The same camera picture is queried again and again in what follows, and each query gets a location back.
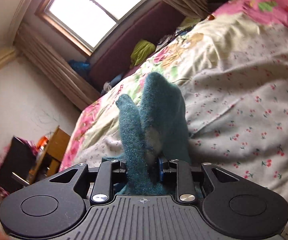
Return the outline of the cherry print bed sheet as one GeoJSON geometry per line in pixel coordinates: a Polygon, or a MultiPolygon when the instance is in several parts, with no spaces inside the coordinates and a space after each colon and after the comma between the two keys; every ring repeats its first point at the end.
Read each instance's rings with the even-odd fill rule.
{"type": "Polygon", "coordinates": [[[197,24],[82,112],[61,169],[122,152],[115,102],[128,94],[139,103],[150,72],[182,91],[193,162],[222,166],[288,202],[288,12],[197,24]]]}

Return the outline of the maroon headboard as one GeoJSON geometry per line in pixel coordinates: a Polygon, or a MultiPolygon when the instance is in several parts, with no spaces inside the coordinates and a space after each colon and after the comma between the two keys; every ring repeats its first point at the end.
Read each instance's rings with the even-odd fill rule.
{"type": "Polygon", "coordinates": [[[163,1],[158,2],[130,24],[107,47],[96,49],[90,57],[89,82],[98,91],[104,83],[126,72],[131,65],[131,54],[140,40],[154,45],[171,34],[184,20],[184,15],[163,1]]]}

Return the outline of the blue plastic bag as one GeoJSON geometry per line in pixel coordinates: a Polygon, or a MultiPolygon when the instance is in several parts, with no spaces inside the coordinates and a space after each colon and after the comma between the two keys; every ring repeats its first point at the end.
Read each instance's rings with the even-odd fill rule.
{"type": "Polygon", "coordinates": [[[76,61],[70,60],[68,61],[69,66],[84,80],[89,80],[89,73],[91,70],[90,63],[88,61],[76,61]]]}

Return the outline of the teal fuzzy sweater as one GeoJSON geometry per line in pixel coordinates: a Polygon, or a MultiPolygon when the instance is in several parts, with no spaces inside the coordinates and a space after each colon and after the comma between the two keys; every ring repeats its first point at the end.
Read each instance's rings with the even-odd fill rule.
{"type": "Polygon", "coordinates": [[[191,162],[188,153],[189,132],[186,106],[175,84],[157,72],[147,75],[140,105],[122,94],[119,109],[119,132],[124,152],[117,156],[127,167],[126,184],[117,186],[117,194],[173,194],[171,186],[159,181],[158,159],[191,162]]]}

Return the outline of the beige left curtain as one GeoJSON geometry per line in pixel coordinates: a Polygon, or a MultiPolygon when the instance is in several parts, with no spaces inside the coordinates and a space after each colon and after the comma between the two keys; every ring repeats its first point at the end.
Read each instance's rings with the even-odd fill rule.
{"type": "Polygon", "coordinates": [[[27,23],[21,23],[14,45],[78,109],[85,109],[100,97],[100,93],[78,75],[65,59],[27,23]]]}

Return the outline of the wooden side cabinet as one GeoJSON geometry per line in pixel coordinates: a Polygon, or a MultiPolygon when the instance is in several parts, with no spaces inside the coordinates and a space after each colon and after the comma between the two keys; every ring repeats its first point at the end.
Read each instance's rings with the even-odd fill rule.
{"type": "Polygon", "coordinates": [[[53,176],[59,171],[69,139],[70,136],[57,126],[29,172],[29,184],[53,176]]]}

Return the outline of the lime green cloth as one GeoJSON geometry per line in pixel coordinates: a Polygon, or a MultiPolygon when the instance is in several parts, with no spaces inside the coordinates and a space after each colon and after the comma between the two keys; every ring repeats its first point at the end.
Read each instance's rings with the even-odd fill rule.
{"type": "Polygon", "coordinates": [[[140,65],[147,57],[156,50],[156,46],[147,41],[139,40],[130,55],[131,65],[130,68],[140,65]]]}

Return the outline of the window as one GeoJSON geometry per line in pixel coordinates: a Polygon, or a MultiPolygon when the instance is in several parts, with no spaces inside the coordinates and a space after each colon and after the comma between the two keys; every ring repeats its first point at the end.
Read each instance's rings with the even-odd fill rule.
{"type": "Polygon", "coordinates": [[[147,0],[42,0],[36,15],[90,56],[147,0]]]}

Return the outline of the black bag on cabinet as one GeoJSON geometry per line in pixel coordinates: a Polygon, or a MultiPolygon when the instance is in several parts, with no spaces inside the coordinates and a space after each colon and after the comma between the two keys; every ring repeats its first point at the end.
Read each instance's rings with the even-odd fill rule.
{"type": "Polygon", "coordinates": [[[22,184],[12,178],[15,173],[26,179],[36,162],[37,149],[33,142],[13,137],[0,154],[0,196],[20,190],[22,184]]]}

